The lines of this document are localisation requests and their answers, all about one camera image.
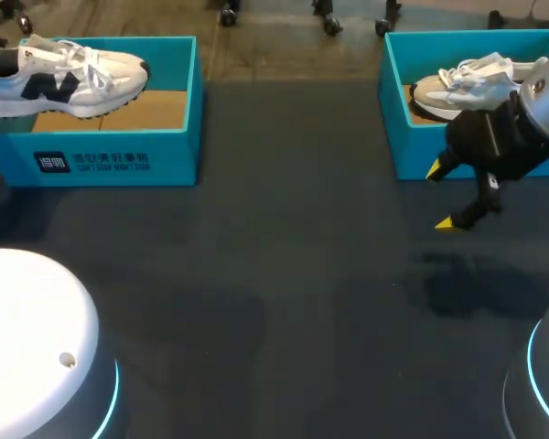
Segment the blue led light ring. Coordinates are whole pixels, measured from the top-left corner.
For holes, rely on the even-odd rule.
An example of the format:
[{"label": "blue led light ring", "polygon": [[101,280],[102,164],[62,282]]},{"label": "blue led light ring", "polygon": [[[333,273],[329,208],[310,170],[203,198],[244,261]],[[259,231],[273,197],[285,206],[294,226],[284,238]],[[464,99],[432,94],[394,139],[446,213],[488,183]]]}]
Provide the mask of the blue led light ring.
[{"label": "blue led light ring", "polygon": [[118,361],[114,361],[114,365],[116,367],[116,383],[113,388],[112,402],[110,402],[110,408],[106,413],[106,417],[103,418],[102,425],[100,425],[100,428],[98,428],[98,431],[95,432],[91,439],[99,439],[102,436],[103,431],[106,429],[108,423],[110,422],[110,419],[112,419],[113,409],[116,405],[116,401],[118,400],[118,391],[120,390],[120,369],[118,368]]},{"label": "blue led light ring", "polygon": [[529,339],[529,347],[527,348],[527,367],[529,369],[529,379],[531,380],[531,385],[533,386],[534,394],[537,396],[537,400],[539,400],[539,403],[541,404],[541,407],[543,407],[543,410],[545,413],[547,413],[547,416],[549,416],[549,407],[547,407],[547,404],[545,403],[543,396],[539,392],[539,389],[537,388],[537,384],[534,382],[534,375],[533,375],[533,367],[531,365],[531,348],[533,346],[533,339],[534,339],[534,333],[537,332],[537,327],[541,324],[541,321],[537,323],[537,326],[534,327],[533,333],[531,334],[531,338]]}]

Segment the teal shoe box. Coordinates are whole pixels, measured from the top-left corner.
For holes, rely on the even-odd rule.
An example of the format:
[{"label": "teal shoe box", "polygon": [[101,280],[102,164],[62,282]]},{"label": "teal shoe box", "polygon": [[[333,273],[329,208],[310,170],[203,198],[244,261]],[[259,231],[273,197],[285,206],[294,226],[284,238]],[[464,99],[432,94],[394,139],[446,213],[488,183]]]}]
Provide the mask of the teal shoe box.
[{"label": "teal shoe box", "polygon": [[[194,185],[203,111],[203,78],[196,39],[95,37],[73,41],[92,48],[132,53],[144,59],[150,65],[151,78],[141,96],[149,91],[185,91],[187,98],[182,99],[184,108],[181,114],[164,113],[162,106],[156,109],[164,120],[174,118],[175,126],[179,128],[139,129],[136,123],[134,129],[131,126],[129,129],[105,131],[102,123],[100,130],[37,133],[32,132],[37,116],[0,119],[0,173],[7,185]],[[130,111],[131,105],[140,100],[129,103],[123,107],[125,110],[118,110],[118,114]],[[167,111],[173,112],[174,107],[168,105]]]},{"label": "teal shoe box", "polygon": [[[396,32],[387,34],[379,83],[384,126],[400,180],[425,179],[437,155],[446,147],[446,125],[414,123],[404,84],[456,67],[464,59],[480,59],[493,52],[514,61],[549,58],[549,30],[479,30]],[[530,176],[549,176],[549,160]],[[474,177],[460,166],[449,177]]]}]

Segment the table surface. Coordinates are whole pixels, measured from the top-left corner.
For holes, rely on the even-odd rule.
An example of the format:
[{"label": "table surface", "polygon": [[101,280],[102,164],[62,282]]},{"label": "table surface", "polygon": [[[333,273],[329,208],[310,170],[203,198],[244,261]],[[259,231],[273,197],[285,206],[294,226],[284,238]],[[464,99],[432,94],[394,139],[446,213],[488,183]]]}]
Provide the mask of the table surface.
[{"label": "table surface", "polygon": [[0,183],[0,247],[91,292],[132,437],[504,437],[505,367],[549,304],[549,179],[436,234],[475,184],[396,182],[376,87],[209,84],[195,188]]}]

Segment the shoe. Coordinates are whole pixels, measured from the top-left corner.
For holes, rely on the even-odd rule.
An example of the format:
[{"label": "shoe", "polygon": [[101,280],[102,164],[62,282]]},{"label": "shoe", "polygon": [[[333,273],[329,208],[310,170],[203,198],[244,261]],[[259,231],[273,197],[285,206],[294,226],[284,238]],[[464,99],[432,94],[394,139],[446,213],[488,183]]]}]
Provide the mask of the shoe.
[{"label": "shoe", "polygon": [[519,91],[547,58],[519,63],[493,53],[482,59],[462,61],[456,69],[418,81],[411,87],[413,104],[427,117],[439,122],[456,118],[463,110],[494,110]]},{"label": "shoe", "polygon": [[[30,44],[33,48],[39,48],[46,51],[57,51],[60,48],[60,43],[65,44],[65,41],[54,41],[52,39],[46,39],[38,35],[31,35],[28,38],[27,44]],[[96,53],[100,58],[108,59],[111,61],[119,61],[125,64],[141,64],[145,62],[143,59],[138,58],[132,53],[123,53],[123,52],[111,52],[110,50],[99,50],[92,48],[94,53]]]},{"label": "shoe", "polygon": [[137,57],[33,35],[18,48],[0,48],[0,117],[100,116],[136,99],[149,75]]}]

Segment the chair wheel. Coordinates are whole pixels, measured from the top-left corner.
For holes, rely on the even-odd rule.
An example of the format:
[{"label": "chair wheel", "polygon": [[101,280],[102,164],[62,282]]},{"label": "chair wheel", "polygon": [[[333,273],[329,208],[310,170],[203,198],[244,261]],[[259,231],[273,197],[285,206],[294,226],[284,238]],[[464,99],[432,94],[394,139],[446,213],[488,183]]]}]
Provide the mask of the chair wheel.
[{"label": "chair wheel", "polygon": [[335,37],[342,29],[337,18],[328,17],[323,21],[323,30],[330,37]]},{"label": "chair wheel", "polygon": [[384,38],[388,32],[393,30],[391,23],[388,20],[378,20],[374,29],[376,30],[376,35],[380,38]]},{"label": "chair wheel", "polygon": [[30,35],[33,33],[33,23],[30,21],[30,18],[26,15],[22,15],[18,18],[18,27],[22,30],[22,33],[25,35]]},{"label": "chair wheel", "polygon": [[222,9],[221,10],[220,22],[221,22],[222,26],[232,27],[236,24],[237,19],[238,19],[238,16],[231,9]]},{"label": "chair wheel", "polygon": [[506,25],[506,19],[500,11],[490,11],[488,14],[488,29],[501,29]]}]

